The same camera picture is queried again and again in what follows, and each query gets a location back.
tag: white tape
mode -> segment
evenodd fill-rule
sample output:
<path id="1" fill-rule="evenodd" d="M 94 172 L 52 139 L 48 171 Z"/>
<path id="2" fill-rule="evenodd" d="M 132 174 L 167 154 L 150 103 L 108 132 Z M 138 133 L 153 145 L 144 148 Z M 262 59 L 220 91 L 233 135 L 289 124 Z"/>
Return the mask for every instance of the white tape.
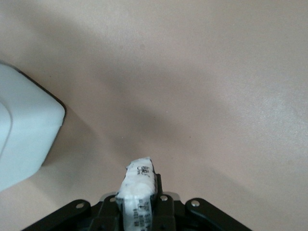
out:
<path id="1" fill-rule="evenodd" d="M 151 199 L 157 193 L 153 164 L 149 157 L 134 160 L 127 166 L 126 176 L 116 195 L 123 213 L 125 231 L 150 231 Z"/>

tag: metal screw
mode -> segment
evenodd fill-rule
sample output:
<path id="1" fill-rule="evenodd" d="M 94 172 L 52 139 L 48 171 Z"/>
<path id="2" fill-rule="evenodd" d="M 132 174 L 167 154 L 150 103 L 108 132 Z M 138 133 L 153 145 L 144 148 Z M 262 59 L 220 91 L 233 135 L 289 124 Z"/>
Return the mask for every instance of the metal screw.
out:
<path id="1" fill-rule="evenodd" d="M 198 207 L 200 205 L 199 201 L 193 200 L 192 201 L 192 206 L 193 207 Z"/>
<path id="2" fill-rule="evenodd" d="M 168 200 L 168 197 L 166 195 L 162 195 L 162 196 L 160 196 L 160 199 L 162 201 L 166 201 L 166 200 Z"/>
<path id="3" fill-rule="evenodd" d="M 83 206 L 85 206 L 85 203 L 79 203 L 78 205 L 76 205 L 76 208 L 83 208 Z"/>

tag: black plastic mount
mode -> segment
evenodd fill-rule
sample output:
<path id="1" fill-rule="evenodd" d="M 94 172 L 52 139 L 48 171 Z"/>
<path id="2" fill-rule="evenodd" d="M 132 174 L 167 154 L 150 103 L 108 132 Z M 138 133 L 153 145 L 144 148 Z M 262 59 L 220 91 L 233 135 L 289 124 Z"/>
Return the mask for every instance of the black plastic mount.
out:
<path id="1" fill-rule="evenodd" d="M 163 193 L 160 174 L 156 179 L 151 231 L 251 231 L 204 199 L 193 198 L 185 205 L 174 201 Z M 85 200 L 72 201 L 23 231 L 123 231 L 123 223 L 111 195 L 92 207 Z"/>

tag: beige surface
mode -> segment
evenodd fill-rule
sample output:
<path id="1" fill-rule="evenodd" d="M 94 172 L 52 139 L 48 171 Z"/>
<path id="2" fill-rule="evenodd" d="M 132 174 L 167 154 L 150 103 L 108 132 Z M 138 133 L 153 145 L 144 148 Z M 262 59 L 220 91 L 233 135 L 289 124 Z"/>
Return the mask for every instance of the beige surface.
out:
<path id="1" fill-rule="evenodd" d="M 184 202 L 306 231 L 307 12 L 305 0 L 1 1 L 0 59 L 67 106 L 41 170 L 0 192 L 1 230 L 94 204 L 150 156 Z"/>

